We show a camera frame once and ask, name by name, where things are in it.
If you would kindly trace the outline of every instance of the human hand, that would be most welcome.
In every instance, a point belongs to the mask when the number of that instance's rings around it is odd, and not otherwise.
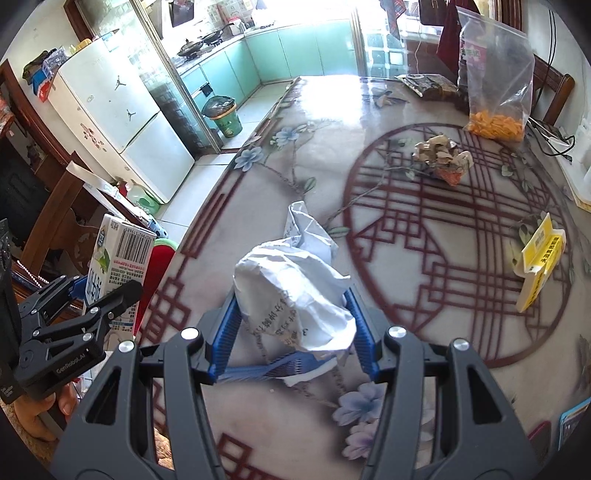
[[[78,405],[78,397],[72,383],[68,383],[58,392],[57,404],[64,414],[66,421],[70,421],[74,409]],[[45,426],[38,415],[47,411],[56,402],[56,394],[52,393],[45,400],[35,401],[28,395],[19,397],[14,402],[14,413],[22,428],[32,437],[51,442],[56,436]]]

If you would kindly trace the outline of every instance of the red towel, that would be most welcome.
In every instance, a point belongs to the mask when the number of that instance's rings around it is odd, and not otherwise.
[[[447,5],[447,17],[445,25],[443,26],[443,32],[441,33],[441,39],[439,40],[437,56],[456,76],[459,69],[460,32],[462,31],[460,17],[457,14],[457,7],[467,8],[468,10],[480,14],[474,0],[450,0]]]
[[[158,285],[160,285],[160,281],[164,277],[166,269],[168,268],[170,261],[173,259],[173,256],[174,249],[168,245],[157,245],[152,249],[152,256],[150,256],[148,269],[146,270],[146,276],[144,278],[144,294],[139,301],[138,314],[135,318],[134,335],[138,333],[139,327],[144,319],[144,313],[152,299],[152,295],[154,295]]]

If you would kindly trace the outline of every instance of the barcode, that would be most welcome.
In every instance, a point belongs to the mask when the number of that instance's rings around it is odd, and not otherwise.
[[[133,230],[126,230],[117,247],[117,257],[136,263],[144,263],[152,239]]]

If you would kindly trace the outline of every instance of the green trash bin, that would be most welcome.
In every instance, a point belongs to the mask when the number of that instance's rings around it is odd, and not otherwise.
[[[236,100],[216,95],[203,105],[203,114],[213,120],[226,138],[232,138],[242,131],[242,124],[236,111]]]

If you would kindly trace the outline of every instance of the green plastic bottle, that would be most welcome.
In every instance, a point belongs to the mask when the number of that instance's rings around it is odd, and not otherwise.
[[[152,196],[144,190],[140,185],[128,183],[127,199],[136,207],[141,208],[144,212],[150,215],[156,215],[160,210],[160,204],[152,198]]]

